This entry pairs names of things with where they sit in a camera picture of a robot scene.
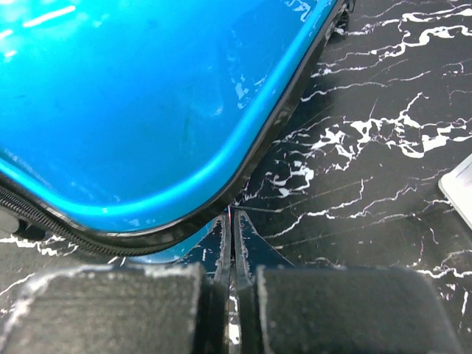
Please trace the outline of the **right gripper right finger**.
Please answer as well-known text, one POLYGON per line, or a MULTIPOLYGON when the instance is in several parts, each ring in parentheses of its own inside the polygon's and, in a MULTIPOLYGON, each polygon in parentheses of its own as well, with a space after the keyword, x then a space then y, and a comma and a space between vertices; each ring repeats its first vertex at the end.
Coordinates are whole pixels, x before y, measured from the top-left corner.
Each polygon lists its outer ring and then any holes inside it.
POLYGON ((461 353, 431 283, 388 267, 297 267, 233 219, 243 353, 461 353))

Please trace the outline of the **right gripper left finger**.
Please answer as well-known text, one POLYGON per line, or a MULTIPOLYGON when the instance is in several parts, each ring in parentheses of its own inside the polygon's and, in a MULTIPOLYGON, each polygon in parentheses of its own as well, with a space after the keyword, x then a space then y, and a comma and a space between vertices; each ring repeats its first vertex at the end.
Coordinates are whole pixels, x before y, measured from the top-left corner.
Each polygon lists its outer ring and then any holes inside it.
POLYGON ((168 265, 32 275, 1 326, 3 353, 227 353, 229 218, 168 265))

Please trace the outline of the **blue fish-print suitcase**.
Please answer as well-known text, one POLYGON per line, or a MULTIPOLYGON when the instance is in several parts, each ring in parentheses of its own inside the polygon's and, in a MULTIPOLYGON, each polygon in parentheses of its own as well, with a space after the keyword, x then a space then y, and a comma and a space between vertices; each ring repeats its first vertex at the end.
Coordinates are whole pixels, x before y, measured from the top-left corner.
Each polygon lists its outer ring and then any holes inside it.
POLYGON ((129 257, 194 238, 353 1, 3 1, 1 230, 129 257))

